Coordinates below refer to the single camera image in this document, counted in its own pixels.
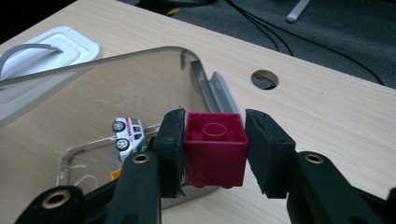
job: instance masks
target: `toy car windshield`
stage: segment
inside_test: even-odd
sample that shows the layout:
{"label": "toy car windshield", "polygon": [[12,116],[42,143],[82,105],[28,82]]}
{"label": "toy car windshield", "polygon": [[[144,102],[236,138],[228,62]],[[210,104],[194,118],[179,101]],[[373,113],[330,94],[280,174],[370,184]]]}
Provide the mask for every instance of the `toy car windshield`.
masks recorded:
{"label": "toy car windshield", "polygon": [[116,118],[113,123],[113,132],[117,136],[116,148],[120,152],[120,161],[145,142],[145,134],[140,119]]}

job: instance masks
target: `light wood tabletop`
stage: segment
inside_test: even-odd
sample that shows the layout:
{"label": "light wood tabletop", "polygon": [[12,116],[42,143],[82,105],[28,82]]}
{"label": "light wood tabletop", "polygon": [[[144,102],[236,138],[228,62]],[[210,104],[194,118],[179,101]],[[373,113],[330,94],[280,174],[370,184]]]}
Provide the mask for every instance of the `light wood tabletop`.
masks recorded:
{"label": "light wood tabletop", "polygon": [[[58,26],[70,26],[98,43],[104,58],[167,46],[189,49],[207,75],[217,71],[224,77],[242,117],[248,108],[269,114],[294,139],[297,151],[327,156],[359,189],[386,199],[396,187],[396,90],[114,0],[78,0],[5,42],[0,52]],[[257,71],[275,74],[277,87],[256,88],[251,76]],[[0,222],[13,223],[33,200],[28,191],[48,180],[20,177],[29,166],[19,160],[32,151],[11,153],[6,129],[0,127]],[[243,187],[218,189],[164,209],[163,223],[290,219],[286,200],[261,195],[247,163]]]}

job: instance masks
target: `toy car wheel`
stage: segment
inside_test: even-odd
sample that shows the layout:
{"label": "toy car wheel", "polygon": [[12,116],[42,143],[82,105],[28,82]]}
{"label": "toy car wheel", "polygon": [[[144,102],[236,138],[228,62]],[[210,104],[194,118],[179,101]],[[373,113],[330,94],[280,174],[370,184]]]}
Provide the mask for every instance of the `toy car wheel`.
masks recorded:
{"label": "toy car wheel", "polygon": [[117,140],[116,147],[119,151],[124,151],[124,150],[128,149],[128,147],[129,147],[128,139],[121,138],[121,139]]}
{"label": "toy car wheel", "polygon": [[121,121],[116,121],[113,123],[113,132],[119,133],[124,131],[124,129],[125,129],[125,123]]}

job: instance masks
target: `gray carpet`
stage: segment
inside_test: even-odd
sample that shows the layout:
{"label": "gray carpet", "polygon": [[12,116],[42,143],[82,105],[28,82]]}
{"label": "gray carpet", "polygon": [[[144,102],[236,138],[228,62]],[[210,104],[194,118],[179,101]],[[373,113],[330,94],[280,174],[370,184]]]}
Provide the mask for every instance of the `gray carpet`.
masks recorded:
{"label": "gray carpet", "polygon": [[[136,0],[120,0],[135,5]],[[296,0],[233,0],[238,6],[267,22],[320,45],[341,56],[268,25],[289,45],[294,57],[396,89],[396,4],[379,0],[312,0],[295,23],[286,16]],[[274,43],[252,22],[225,2],[204,7],[183,7],[174,19],[230,35],[276,50]],[[279,51],[290,54],[274,35]],[[356,62],[370,69],[375,75]]]}

